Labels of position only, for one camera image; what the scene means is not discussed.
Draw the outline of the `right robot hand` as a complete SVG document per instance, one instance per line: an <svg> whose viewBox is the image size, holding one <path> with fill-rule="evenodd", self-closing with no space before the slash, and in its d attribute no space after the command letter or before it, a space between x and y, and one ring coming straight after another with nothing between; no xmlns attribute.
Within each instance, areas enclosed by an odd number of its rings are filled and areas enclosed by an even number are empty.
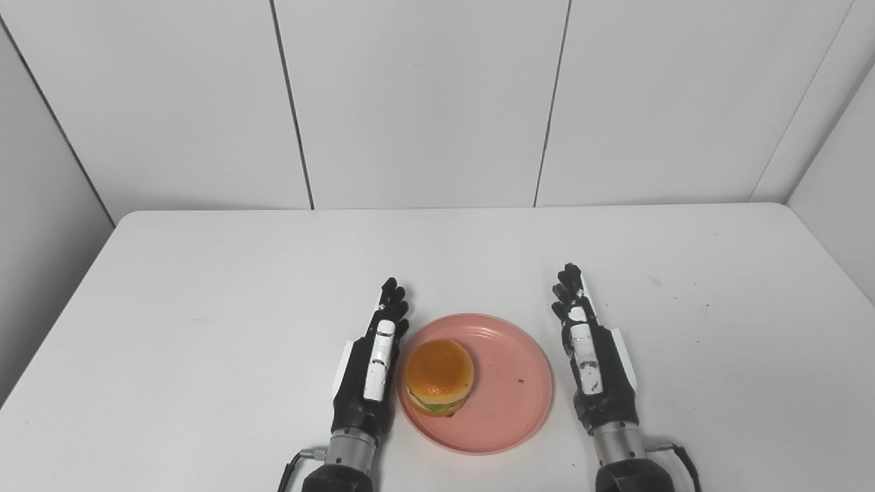
<svg viewBox="0 0 875 492"><path fill-rule="evenodd" d="M612 422L640 424L628 352L621 334L601 324L577 264L557 272L551 308L577 389L573 405L588 434Z"/></svg>

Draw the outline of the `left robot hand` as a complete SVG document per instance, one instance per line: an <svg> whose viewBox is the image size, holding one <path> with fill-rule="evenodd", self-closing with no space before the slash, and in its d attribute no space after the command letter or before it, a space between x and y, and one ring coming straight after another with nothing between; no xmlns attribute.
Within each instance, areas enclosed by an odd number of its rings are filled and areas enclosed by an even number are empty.
<svg viewBox="0 0 875 492"><path fill-rule="evenodd" d="M400 343L409 330L404 287L390 277L382 284L368 330L353 343L332 401L332 432L356 429L380 442L390 430L390 390Z"/></svg>

